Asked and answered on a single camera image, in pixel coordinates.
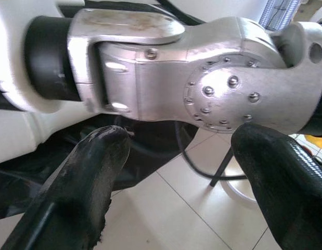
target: metal stand leg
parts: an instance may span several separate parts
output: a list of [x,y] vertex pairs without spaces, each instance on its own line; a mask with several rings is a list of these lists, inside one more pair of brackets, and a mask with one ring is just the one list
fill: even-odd
[[222,176],[225,168],[228,166],[228,164],[231,161],[233,156],[234,156],[234,154],[233,154],[233,151],[231,150],[231,147],[230,147],[227,154],[223,158],[219,168],[217,169],[211,183],[209,183],[210,186],[214,187],[217,184],[217,182],[220,180],[220,177]]

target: yellow object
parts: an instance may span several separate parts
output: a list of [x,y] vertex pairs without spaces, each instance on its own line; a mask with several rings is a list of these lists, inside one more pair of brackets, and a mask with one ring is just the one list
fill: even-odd
[[308,142],[315,144],[317,147],[322,148],[322,138],[321,137],[314,137],[312,135],[305,135],[305,138]]

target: white tile floor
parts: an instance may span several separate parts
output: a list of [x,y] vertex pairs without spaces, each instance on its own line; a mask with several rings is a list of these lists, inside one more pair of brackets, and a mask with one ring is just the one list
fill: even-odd
[[[199,131],[188,154],[204,171],[215,172],[228,150],[230,136]],[[297,136],[297,140],[314,145]],[[228,173],[238,174],[232,160]],[[234,184],[253,197],[248,181]],[[209,186],[181,156],[128,190],[113,192],[102,242],[95,249],[130,250],[280,250],[257,206],[248,206],[223,186]],[[0,220],[0,246],[20,215]]]

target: white floor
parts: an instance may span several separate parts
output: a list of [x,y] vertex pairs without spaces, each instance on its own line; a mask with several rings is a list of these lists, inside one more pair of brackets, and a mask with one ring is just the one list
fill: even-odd
[[[200,168],[214,173],[229,139],[230,135],[200,130],[189,155]],[[322,158],[322,151],[302,135],[297,140]],[[235,160],[229,170],[238,173]],[[235,186],[252,196],[248,181],[237,181]],[[136,187],[113,193],[102,242],[95,249],[280,249],[260,210],[230,196],[220,183],[211,188],[209,180],[196,175],[178,156]],[[20,218],[0,220],[0,246]]]

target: hole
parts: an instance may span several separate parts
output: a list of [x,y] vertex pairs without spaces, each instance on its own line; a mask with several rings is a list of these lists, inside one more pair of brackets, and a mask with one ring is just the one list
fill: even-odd
[[309,57],[314,64],[319,63],[322,60],[322,47],[317,43],[313,43],[310,47]]

